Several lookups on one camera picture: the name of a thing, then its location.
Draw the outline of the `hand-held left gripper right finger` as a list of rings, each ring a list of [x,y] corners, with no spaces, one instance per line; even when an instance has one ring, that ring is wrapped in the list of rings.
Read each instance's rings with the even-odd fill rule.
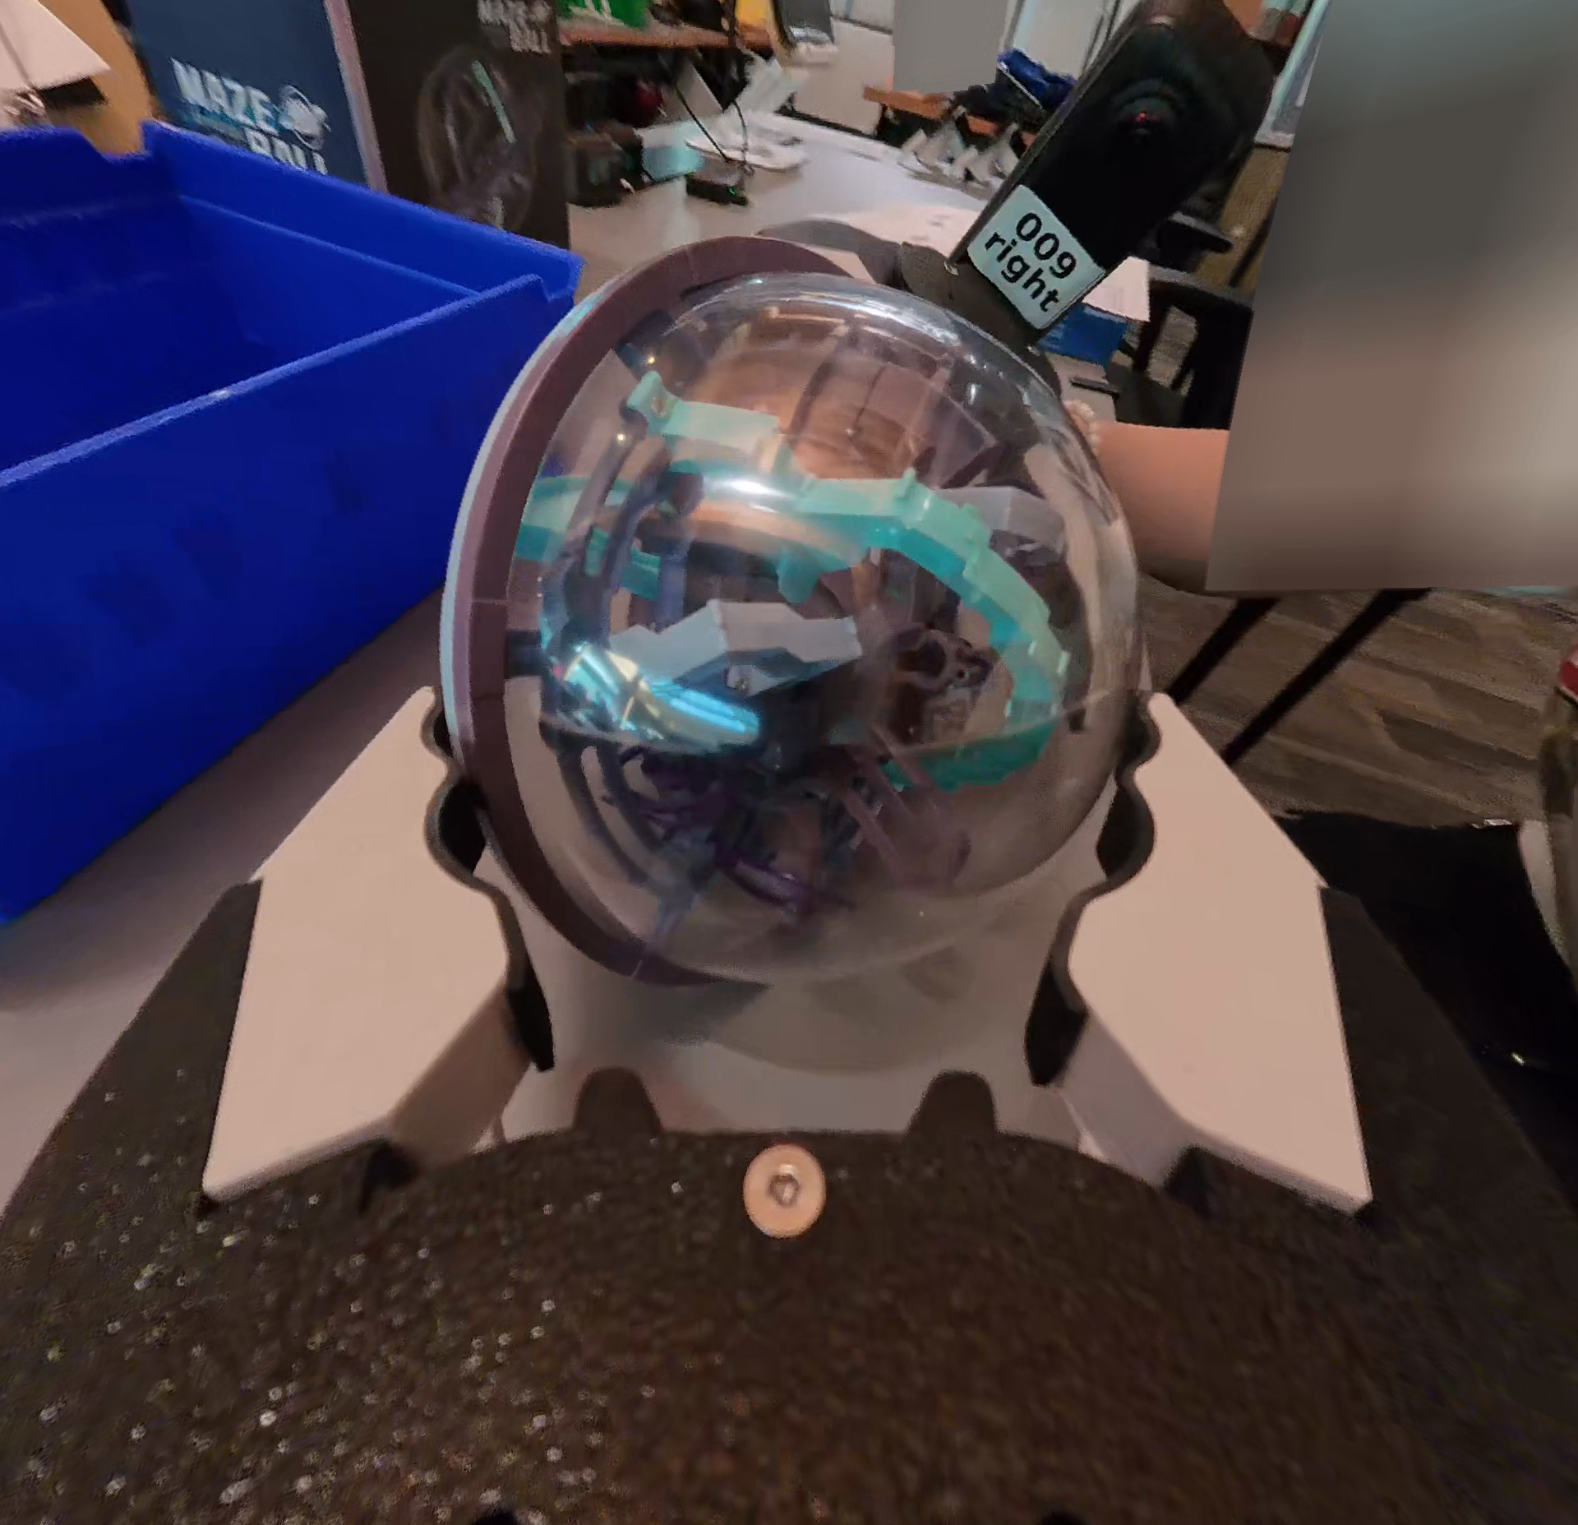
[[[1215,1159],[1371,1208],[1326,884],[1159,692],[1124,729],[1093,863],[1025,1025],[1079,1148],[1154,1189]]]

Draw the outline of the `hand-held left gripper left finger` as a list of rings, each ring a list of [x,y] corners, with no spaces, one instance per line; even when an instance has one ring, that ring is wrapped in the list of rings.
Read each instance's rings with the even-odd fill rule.
[[[414,692],[250,876],[256,911],[201,1191],[383,1145],[470,1155],[552,1027],[478,802]]]

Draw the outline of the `clear plastic maze ball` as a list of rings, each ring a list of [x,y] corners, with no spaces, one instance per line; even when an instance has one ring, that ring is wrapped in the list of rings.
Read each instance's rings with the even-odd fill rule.
[[[975,322],[725,237],[579,302],[452,530],[444,706],[483,836],[651,985],[844,977],[1037,890],[1115,785],[1130,528]]]

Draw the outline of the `person's right forearm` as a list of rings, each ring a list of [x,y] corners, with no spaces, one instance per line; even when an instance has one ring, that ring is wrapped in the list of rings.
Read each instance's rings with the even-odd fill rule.
[[[1229,431],[1095,419],[1090,448],[1133,533],[1140,570],[1204,594]]]

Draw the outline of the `blue plastic bin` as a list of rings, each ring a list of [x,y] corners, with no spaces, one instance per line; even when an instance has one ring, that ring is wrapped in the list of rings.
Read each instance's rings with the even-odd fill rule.
[[[3,924],[444,585],[579,281],[196,134],[3,135]]]

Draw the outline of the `dark printed toy box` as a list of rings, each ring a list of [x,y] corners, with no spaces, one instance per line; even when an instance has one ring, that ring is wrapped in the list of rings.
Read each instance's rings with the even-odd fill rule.
[[[569,249],[559,0],[125,0],[166,124]]]

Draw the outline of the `brown cardboard box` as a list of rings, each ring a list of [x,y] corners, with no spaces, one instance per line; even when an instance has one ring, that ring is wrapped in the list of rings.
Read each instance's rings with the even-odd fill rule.
[[[41,0],[110,67],[94,82],[3,100],[4,130],[75,130],[102,155],[132,155],[157,117],[144,64],[128,32],[125,0]]]

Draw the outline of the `white paper sheet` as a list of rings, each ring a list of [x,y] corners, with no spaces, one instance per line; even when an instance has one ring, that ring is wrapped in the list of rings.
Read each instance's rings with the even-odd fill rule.
[[[94,82],[110,67],[41,0],[3,0],[3,100]]]

